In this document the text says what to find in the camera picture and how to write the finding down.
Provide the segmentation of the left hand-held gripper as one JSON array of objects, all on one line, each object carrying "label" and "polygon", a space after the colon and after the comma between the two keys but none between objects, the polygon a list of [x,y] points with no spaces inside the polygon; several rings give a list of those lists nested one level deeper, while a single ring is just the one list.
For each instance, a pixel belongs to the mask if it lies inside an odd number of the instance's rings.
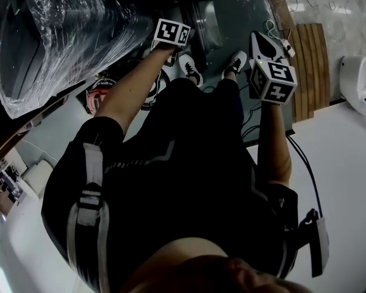
[{"label": "left hand-held gripper", "polygon": [[164,63],[164,66],[171,68],[177,61],[178,54],[186,47],[190,38],[191,27],[172,20],[160,18],[154,33],[154,48],[159,43],[169,44],[176,47],[174,53]]}]

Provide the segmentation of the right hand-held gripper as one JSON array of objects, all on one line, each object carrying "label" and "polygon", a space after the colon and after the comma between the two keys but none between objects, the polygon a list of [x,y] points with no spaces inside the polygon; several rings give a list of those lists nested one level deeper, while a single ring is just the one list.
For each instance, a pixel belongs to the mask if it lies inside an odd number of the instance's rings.
[{"label": "right hand-held gripper", "polygon": [[249,65],[249,82],[261,101],[274,104],[289,102],[298,85],[296,71],[278,43],[259,31],[252,31]]}]

